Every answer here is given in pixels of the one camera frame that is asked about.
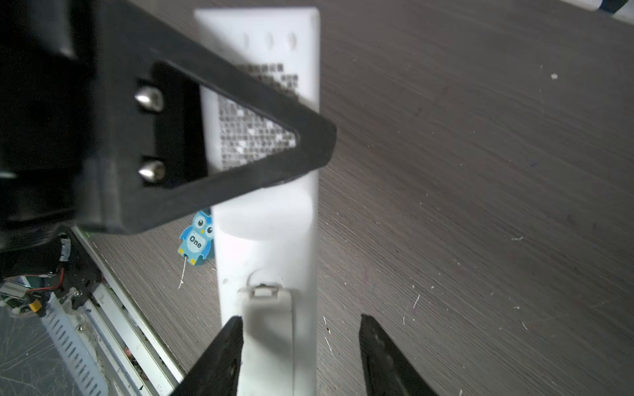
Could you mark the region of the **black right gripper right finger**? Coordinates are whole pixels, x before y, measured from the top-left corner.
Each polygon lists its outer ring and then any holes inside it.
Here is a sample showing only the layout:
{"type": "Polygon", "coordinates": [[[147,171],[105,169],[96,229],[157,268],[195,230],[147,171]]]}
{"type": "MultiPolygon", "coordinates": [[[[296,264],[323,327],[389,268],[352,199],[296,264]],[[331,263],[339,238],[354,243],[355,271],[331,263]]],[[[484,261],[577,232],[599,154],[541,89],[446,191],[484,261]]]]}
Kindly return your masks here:
{"type": "Polygon", "coordinates": [[[371,315],[362,314],[359,345],[368,396],[437,396],[371,315]]]}

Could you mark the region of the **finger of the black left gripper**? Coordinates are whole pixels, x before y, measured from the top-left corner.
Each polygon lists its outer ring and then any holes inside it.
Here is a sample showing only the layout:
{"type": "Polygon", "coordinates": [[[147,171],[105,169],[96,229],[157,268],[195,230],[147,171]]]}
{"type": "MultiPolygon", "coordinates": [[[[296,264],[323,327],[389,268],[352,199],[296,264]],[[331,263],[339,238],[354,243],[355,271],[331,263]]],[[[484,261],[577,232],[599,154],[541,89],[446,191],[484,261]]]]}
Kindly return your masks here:
{"type": "Polygon", "coordinates": [[[91,144],[77,185],[75,221],[138,234],[330,161],[335,125],[247,75],[127,1],[92,4],[91,144]],[[214,160],[216,94],[270,120],[295,145],[224,170],[214,160]]]}

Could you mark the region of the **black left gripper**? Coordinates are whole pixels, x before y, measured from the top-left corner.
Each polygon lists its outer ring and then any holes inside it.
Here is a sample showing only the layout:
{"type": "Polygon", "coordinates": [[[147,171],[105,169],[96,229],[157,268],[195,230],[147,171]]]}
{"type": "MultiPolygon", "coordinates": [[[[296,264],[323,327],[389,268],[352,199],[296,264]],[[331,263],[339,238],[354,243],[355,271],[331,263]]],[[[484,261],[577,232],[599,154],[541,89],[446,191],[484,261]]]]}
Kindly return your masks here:
{"type": "Polygon", "coordinates": [[[92,1],[1,3],[1,245],[29,248],[74,218],[90,130],[92,1]]]}

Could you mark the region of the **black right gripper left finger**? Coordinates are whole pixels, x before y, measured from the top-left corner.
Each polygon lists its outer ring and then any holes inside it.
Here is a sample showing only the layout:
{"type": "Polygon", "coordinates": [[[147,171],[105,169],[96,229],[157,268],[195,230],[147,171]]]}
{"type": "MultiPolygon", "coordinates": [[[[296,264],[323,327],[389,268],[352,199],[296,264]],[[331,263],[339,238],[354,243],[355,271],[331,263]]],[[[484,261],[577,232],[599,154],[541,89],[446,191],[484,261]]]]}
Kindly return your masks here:
{"type": "Polygon", "coordinates": [[[236,396],[244,346],[243,320],[234,316],[171,396],[236,396]]]}

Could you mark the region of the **white remote battery lid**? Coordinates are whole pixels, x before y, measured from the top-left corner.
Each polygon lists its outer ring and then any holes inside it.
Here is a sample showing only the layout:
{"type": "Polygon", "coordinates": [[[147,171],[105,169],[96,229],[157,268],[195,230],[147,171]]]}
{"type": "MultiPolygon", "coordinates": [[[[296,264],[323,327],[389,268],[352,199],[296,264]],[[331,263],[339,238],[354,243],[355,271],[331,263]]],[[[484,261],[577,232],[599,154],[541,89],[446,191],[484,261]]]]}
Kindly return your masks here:
{"type": "Polygon", "coordinates": [[[294,394],[292,294],[271,285],[239,291],[243,320],[239,395],[294,394]]]}

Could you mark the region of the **white remote control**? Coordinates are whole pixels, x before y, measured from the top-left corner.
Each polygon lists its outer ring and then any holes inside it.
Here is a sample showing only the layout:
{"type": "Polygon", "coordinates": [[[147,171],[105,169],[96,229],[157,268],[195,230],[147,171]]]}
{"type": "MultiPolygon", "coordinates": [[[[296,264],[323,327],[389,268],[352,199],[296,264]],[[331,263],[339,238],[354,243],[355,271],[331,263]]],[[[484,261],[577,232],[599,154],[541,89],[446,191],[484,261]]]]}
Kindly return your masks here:
{"type": "MultiPolygon", "coordinates": [[[[320,108],[320,13],[315,8],[198,9],[201,43],[259,81],[320,108]]],[[[317,392],[319,174],[312,171],[211,209],[221,319],[241,317],[239,291],[292,294],[294,394],[317,392]]]]}

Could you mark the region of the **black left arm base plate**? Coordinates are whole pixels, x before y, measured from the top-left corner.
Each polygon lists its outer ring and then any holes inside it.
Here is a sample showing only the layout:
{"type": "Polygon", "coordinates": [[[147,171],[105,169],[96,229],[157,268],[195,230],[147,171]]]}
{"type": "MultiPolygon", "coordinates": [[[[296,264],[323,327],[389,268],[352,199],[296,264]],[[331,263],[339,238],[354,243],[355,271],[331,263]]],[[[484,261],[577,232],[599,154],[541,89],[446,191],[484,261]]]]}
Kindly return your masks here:
{"type": "Polygon", "coordinates": [[[78,310],[92,297],[92,293],[102,283],[102,272],[88,250],[72,231],[61,234],[63,242],[64,279],[54,291],[58,299],[70,301],[71,308],[78,310]]]}

